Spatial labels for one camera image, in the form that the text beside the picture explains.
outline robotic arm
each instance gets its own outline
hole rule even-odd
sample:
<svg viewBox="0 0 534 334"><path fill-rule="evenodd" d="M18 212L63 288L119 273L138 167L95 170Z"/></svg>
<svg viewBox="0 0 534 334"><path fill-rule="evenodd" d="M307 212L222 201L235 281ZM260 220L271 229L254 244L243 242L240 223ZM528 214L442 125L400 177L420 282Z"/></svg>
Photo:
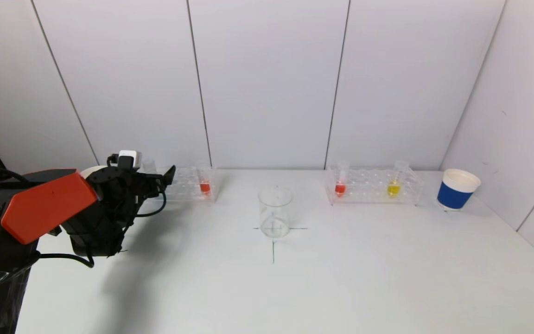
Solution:
<svg viewBox="0 0 534 334"><path fill-rule="evenodd" d="M140 153L121 151L108 157L106 167L92 167L18 175L0 182L0 332L15 331L19 306L30 267L41 258L70 258L90 268L94 256L121 251L134 218L161 212L166 186L176 167L164 175L138 173ZM162 207L139 213L148 198L163 196ZM40 254L42 235L69 235L73 254Z"/></svg>

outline blue and white paper cup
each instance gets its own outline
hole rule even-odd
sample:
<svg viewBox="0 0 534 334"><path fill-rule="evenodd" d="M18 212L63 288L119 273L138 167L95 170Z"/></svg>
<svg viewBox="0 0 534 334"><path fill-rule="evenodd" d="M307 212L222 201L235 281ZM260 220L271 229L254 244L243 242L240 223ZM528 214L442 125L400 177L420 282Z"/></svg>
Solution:
<svg viewBox="0 0 534 334"><path fill-rule="evenodd" d="M480 185L479 177L469 172L447 169L438 192L438 202L445 210L459 210Z"/></svg>

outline test tube with red liquid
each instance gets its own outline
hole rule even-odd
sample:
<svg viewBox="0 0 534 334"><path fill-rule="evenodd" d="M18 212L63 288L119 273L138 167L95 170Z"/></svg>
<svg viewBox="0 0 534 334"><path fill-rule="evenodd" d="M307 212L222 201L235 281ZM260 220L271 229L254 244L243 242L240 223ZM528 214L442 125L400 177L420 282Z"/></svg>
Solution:
<svg viewBox="0 0 534 334"><path fill-rule="evenodd" d="M342 197L345 194L347 188L347 176L350 173L349 161L339 161L337 163L337 169L339 171L337 182L335 183L335 194L337 197Z"/></svg>
<svg viewBox="0 0 534 334"><path fill-rule="evenodd" d="M211 167L201 162L197 163L195 168L197 169L201 192L205 195L209 195L211 193Z"/></svg>

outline white tabletop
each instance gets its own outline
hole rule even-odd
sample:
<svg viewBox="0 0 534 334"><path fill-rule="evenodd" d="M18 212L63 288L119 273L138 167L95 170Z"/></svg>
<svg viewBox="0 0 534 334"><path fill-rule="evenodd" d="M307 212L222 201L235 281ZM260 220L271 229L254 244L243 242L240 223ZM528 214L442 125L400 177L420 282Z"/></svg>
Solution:
<svg viewBox="0 0 534 334"><path fill-rule="evenodd" d="M18 334L534 334L534 249L479 199L462 212L329 205L324 171L220 171L216 203L136 221L127 252L88 269L43 259ZM299 213L272 241L257 192L280 184ZM157 203L146 203L141 212ZM41 252L72 252L67 235Z"/></svg>

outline yellow liquid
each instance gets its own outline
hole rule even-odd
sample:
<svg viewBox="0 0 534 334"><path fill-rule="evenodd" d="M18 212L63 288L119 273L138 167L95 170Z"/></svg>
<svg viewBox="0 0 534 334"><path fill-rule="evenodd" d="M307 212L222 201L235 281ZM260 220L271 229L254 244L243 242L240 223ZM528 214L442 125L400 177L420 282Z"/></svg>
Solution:
<svg viewBox="0 0 534 334"><path fill-rule="evenodd" d="M390 198L394 199L395 197L397 197L400 191L401 191L401 184L399 183L398 180L392 180L391 182L388 183L388 187L386 188L386 193L388 194Z"/></svg>

